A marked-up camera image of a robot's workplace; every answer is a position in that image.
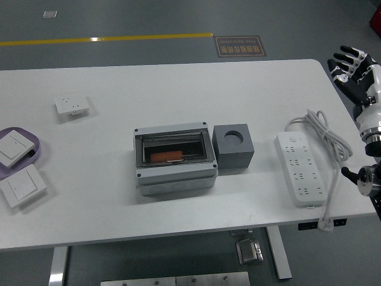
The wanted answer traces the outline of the robot right hand white black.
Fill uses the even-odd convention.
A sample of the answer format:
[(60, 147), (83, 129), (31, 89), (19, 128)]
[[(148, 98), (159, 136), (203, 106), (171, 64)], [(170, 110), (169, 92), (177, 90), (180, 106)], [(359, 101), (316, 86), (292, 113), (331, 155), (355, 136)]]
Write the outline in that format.
[(342, 45), (327, 61), (333, 83), (354, 104), (360, 132), (380, 128), (380, 64), (358, 48)]

